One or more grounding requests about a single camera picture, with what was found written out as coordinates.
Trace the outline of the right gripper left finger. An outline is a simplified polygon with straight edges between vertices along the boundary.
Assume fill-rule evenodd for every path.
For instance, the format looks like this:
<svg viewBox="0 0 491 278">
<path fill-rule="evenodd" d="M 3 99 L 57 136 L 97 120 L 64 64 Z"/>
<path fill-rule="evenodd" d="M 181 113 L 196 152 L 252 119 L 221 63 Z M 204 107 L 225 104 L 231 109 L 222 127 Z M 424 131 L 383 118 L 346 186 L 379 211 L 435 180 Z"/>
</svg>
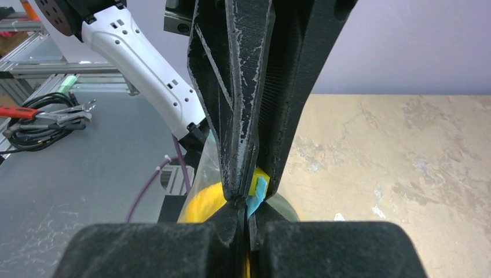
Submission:
<svg viewBox="0 0 491 278">
<path fill-rule="evenodd" d="M 53 277 L 239 277 L 244 201 L 198 224 L 95 224 L 69 242 Z"/>
</svg>

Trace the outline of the yellow banana bunch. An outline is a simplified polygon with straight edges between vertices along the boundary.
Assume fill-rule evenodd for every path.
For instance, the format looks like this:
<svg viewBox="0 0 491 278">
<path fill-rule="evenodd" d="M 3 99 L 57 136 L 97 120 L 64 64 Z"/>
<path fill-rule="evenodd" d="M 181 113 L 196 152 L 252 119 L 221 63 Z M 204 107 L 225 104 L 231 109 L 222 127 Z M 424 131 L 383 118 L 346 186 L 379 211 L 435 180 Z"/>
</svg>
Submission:
<svg viewBox="0 0 491 278">
<path fill-rule="evenodd" d="M 184 205 L 178 223 L 202 223 L 226 204 L 222 183 L 212 184 L 197 194 Z"/>
</svg>

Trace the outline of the green avocado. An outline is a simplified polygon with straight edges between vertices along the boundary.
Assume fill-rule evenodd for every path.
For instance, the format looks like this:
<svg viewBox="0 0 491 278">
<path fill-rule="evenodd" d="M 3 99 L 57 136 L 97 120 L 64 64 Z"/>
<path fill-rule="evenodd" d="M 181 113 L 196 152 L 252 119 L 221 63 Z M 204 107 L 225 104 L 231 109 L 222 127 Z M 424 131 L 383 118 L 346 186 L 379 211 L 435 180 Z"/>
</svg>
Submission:
<svg viewBox="0 0 491 278">
<path fill-rule="evenodd" d="M 286 220 L 291 222 L 300 221 L 298 213 L 295 211 L 291 203 L 282 195 L 275 194 L 268 198 L 267 204 L 272 206 L 279 214 L 281 214 Z"/>
</svg>

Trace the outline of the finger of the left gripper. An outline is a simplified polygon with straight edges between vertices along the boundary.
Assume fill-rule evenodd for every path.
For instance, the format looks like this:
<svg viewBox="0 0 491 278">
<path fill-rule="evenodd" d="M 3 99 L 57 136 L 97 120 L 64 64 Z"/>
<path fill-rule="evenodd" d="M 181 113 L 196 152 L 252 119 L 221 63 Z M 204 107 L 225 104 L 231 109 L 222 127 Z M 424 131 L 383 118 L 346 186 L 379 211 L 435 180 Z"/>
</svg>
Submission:
<svg viewBox="0 0 491 278">
<path fill-rule="evenodd" d="M 356 1 L 273 1 L 275 21 L 258 122 L 257 166 L 280 185 L 313 86 Z"/>
<path fill-rule="evenodd" d="M 188 71 L 217 143 L 225 198 L 248 194 L 259 151 L 271 1 L 196 1 Z"/>
</svg>

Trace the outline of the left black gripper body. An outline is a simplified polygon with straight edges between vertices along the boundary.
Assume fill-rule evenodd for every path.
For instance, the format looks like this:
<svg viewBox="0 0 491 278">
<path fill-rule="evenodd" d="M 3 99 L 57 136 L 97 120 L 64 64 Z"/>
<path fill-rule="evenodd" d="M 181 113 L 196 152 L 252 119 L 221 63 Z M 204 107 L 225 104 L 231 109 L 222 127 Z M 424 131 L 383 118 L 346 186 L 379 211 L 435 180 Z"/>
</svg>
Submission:
<svg viewBox="0 0 491 278">
<path fill-rule="evenodd" d="M 189 36 L 196 0 L 167 0 L 163 29 L 178 35 Z"/>
</svg>

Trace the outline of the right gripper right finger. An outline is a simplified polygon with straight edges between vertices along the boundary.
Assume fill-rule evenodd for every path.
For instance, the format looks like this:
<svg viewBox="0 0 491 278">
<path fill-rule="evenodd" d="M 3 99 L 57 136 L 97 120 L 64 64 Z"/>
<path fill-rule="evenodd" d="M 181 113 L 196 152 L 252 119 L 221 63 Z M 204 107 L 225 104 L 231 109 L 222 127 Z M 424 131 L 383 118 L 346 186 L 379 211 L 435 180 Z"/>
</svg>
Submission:
<svg viewBox="0 0 491 278">
<path fill-rule="evenodd" d="M 248 219 L 255 277 L 427 277 L 391 222 L 291 222 L 267 203 Z"/>
</svg>

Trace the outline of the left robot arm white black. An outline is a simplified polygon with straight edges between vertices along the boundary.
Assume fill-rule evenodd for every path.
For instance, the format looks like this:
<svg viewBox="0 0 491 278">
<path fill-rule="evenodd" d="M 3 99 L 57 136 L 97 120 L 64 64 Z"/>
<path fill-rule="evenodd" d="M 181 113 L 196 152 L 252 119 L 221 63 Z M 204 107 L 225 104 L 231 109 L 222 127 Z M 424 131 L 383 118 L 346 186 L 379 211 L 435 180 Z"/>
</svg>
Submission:
<svg viewBox="0 0 491 278">
<path fill-rule="evenodd" d="M 168 1 L 184 16 L 185 81 L 126 1 L 37 1 L 50 24 L 116 67 L 187 150 L 216 139 L 225 198 L 244 198 L 255 168 L 280 185 L 299 120 L 355 1 Z"/>
</svg>

